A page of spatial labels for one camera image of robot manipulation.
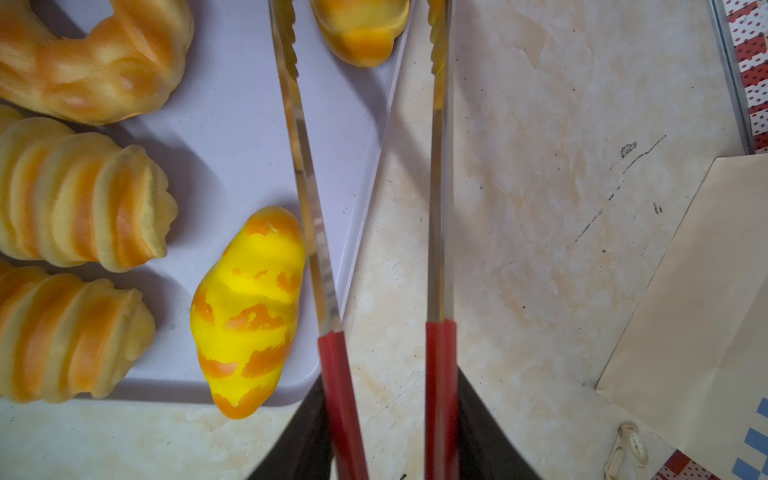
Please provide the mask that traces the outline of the yellow fake bread loaf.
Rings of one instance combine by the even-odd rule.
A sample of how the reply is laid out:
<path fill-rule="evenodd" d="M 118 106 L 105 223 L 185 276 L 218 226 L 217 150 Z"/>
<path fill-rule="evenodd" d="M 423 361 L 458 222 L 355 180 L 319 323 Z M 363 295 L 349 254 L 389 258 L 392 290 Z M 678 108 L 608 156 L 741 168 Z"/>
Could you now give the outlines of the yellow fake bread loaf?
<path fill-rule="evenodd" d="M 299 220 L 255 212 L 197 287 L 190 329 L 219 411 L 252 415 L 275 392 L 297 335 L 306 262 Z"/>

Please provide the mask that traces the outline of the steel tongs red handles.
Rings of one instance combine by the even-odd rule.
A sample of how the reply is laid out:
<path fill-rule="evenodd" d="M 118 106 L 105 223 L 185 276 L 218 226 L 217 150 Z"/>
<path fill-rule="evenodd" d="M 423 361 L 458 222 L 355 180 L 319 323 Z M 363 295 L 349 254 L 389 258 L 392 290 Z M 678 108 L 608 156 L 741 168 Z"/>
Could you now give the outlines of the steel tongs red handles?
<path fill-rule="evenodd" d="M 426 321 L 424 475 L 428 479 L 456 479 L 459 476 L 457 327 L 453 319 L 449 258 L 453 213 L 452 76 L 449 68 L 452 7 L 450 1 L 432 1 L 428 12 L 434 76 Z M 269 11 L 312 280 L 322 380 L 338 476 L 341 479 L 365 479 L 368 469 L 298 85 L 293 29 L 295 11 L 290 1 L 272 1 Z"/>

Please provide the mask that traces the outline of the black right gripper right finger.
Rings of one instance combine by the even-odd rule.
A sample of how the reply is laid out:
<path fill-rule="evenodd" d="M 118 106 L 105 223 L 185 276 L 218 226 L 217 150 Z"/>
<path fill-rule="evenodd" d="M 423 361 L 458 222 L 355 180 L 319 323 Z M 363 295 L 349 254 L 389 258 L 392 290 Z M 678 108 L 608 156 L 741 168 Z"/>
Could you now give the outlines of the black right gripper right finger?
<path fill-rule="evenodd" d="M 459 478 L 540 480 L 458 369 Z"/>

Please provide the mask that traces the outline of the small ridged fake bread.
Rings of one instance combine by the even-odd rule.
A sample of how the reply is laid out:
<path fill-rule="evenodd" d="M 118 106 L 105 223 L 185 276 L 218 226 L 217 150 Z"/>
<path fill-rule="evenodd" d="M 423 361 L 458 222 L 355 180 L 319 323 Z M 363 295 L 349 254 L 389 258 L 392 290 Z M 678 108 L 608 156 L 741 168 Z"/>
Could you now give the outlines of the small ridged fake bread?
<path fill-rule="evenodd" d="M 310 6 L 330 51 L 357 68 L 376 67 L 391 56 L 410 14 L 408 0 L 320 0 Z"/>

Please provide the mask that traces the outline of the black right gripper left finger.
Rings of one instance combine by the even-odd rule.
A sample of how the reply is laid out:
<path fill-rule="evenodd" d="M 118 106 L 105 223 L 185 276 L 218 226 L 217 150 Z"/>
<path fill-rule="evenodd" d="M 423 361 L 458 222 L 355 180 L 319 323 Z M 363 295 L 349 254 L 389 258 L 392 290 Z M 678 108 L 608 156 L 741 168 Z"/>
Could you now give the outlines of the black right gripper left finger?
<path fill-rule="evenodd" d="M 319 376 L 283 433 L 248 479 L 328 480 L 333 459 L 330 421 Z"/>

